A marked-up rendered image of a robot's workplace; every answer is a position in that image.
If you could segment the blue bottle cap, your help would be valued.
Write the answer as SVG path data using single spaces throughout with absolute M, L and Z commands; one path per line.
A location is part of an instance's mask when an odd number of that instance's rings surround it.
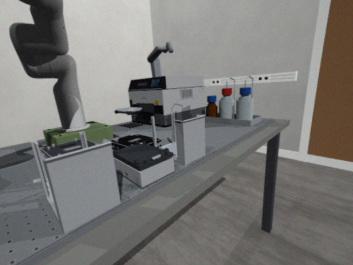
M 207 100 L 210 101 L 216 101 L 216 96 L 208 96 Z
M 240 94 L 249 94 L 251 93 L 251 88 L 240 88 Z

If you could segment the brown glass bottle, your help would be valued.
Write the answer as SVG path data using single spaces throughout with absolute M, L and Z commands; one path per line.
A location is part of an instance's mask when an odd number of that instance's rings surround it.
M 206 106 L 206 117 L 217 117 L 217 106 L 215 107 Z

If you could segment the white plastic bottle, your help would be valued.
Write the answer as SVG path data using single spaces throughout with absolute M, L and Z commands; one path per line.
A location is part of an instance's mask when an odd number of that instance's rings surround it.
M 234 99 L 219 100 L 219 118 L 234 119 Z

